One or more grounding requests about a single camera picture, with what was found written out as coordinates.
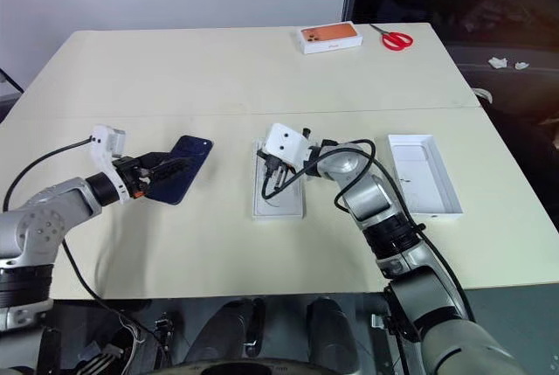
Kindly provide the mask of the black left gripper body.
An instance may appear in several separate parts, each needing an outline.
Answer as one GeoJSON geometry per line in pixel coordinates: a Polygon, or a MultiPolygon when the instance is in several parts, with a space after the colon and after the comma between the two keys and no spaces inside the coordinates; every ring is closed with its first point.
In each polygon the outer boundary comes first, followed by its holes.
{"type": "Polygon", "coordinates": [[[148,193],[152,177],[149,165],[150,154],[138,157],[123,156],[113,160],[113,166],[131,198],[144,197],[148,193]]]}

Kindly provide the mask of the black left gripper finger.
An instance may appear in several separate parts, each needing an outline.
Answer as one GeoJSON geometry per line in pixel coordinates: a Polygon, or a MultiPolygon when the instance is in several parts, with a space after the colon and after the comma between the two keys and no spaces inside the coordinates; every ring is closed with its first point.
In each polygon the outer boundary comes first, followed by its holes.
{"type": "Polygon", "coordinates": [[[178,158],[173,158],[169,152],[149,152],[138,157],[140,166],[167,166],[179,163],[178,158]]]}
{"type": "Polygon", "coordinates": [[[190,159],[185,157],[171,158],[170,160],[163,161],[153,168],[148,170],[147,177],[151,184],[159,184],[168,181],[181,173],[188,170],[190,167],[190,159]]]}

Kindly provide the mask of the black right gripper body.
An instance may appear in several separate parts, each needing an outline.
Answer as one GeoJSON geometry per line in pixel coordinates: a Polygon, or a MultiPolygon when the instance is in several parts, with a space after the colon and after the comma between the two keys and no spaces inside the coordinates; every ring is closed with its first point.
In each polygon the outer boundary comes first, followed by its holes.
{"type": "Polygon", "coordinates": [[[265,153],[262,149],[257,150],[257,157],[262,158],[265,161],[265,171],[264,176],[271,178],[273,174],[278,170],[283,170],[285,172],[291,172],[294,176],[297,175],[295,168],[282,161],[280,158],[273,156],[271,154],[265,153]]]}

